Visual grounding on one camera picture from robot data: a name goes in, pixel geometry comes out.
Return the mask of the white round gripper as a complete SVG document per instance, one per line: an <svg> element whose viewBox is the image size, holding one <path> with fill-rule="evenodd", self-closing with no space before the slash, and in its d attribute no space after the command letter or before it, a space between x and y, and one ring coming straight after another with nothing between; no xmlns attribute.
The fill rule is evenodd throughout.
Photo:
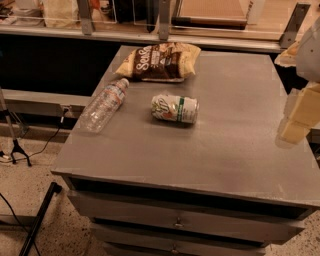
<svg viewBox="0 0 320 256"><path fill-rule="evenodd" d="M285 68L296 66L298 76L320 82L320 17L305 32L300 43L294 42L276 57L274 63ZM320 91L292 89L279 125L279 137L288 143L298 144L319 123Z"/></svg>

